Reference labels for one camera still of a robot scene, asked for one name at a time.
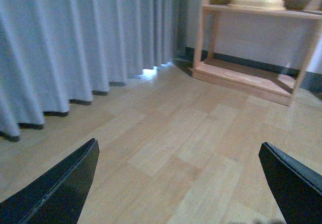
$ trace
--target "gray curtain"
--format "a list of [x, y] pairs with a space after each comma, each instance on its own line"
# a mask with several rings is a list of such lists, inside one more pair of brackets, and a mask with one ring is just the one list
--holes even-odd
[[0, 0], [0, 133], [172, 60], [174, 0]]

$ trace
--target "wooden shelf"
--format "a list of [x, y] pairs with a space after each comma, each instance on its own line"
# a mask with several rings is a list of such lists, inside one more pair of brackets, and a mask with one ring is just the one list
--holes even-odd
[[236, 13], [247, 13], [257, 15], [270, 15], [280, 17], [291, 17], [291, 18], [302, 18], [302, 19], [322, 19], [322, 15], [316, 13], [316, 11], [262, 11], [262, 10], [249, 10], [249, 9], [236, 9], [227, 5], [204, 5], [202, 6], [205, 11], [225, 11], [225, 12], [236, 12]]
[[[320, 38], [322, 37], [322, 14], [317, 11], [260, 11], [250, 9], [232, 8], [227, 5], [211, 5], [209, 0], [201, 0], [201, 14], [199, 17], [198, 39], [195, 47], [193, 61], [193, 78], [210, 82], [216, 85], [233, 88], [247, 92], [272, 102], [277, 102], [289, 106], [294, 99], [296, 91], [299, 89], [308, 65], [311, 63], [315, 51], [318, 49]], [[270, 71], [255, 69], [239, 64], [229, 63], [213, 59], [216, 35], [218, 32], [218, 19], [215, 17], [212, 26], [212, 35], [208, 50], [208, 59], [201, 62], [203, 41], [206, 27], [206, 17], [208, 14], [219, 16], [225, 12], [267, 15], [270, 17], [289, 17], [294, 19], [310, 19], [303, 23], [313, 23], [312, 34], [308, 38], [308, 48], [306, 57], [301, 65], [300, 73], [296, 79], [273, 73]]]
[[289, 105], [296, 82], [290, 76], [218, 59], [207, 59], [199, 63], [193, 76], [283, 105]]

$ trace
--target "laminate flooring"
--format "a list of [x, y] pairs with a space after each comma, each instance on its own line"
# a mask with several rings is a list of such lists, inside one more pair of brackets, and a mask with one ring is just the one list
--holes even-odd
[[322, 174], [322, 101], [291, 107], [189, 77], [173, 64], [91, 106], [0, 138], [0, 201], [90, 138], [100, 156], [78, 223], [285, 223], [258, 158], [268, 141]]

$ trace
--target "dark baseboard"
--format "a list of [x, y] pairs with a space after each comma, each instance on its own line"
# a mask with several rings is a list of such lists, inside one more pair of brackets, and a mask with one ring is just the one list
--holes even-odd
[[[179, 56], [179, 57], [183, 58], [184, 60], [193, 61], [194, 51], [195, 51], [194, 48], [186, 47], [186, 55]], [[202, 56], [201, 56], [202, 60], [207, 58], [207, 54], [208, 54], [208, 51], [206, 50], [202, 51]], [[225, 54], [214, 53], [214, 58], [225, 60], [236, 64], [250, 66], [257, 69], [263, 69], [263, 70], [268, 70], [268, 71], [272, 71], [280, 74], [286, 74], [291, 77], [297, 77], [299, 74], [298, 69], [286, 68], [279, 65], [267, 64], [259, 61], [238, 58], [238, 57], [225, 55]], [[309, 90], [314, 93], [322, 92], [322, 74], [306, 72], [305, 78], [301, 84], [301, 88]]]

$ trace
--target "white tray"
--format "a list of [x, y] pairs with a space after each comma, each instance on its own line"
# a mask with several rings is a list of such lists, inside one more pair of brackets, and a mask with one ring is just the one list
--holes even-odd
[[230, 7], [256, 11], [284, 11], [284, 0], [231, 0]]

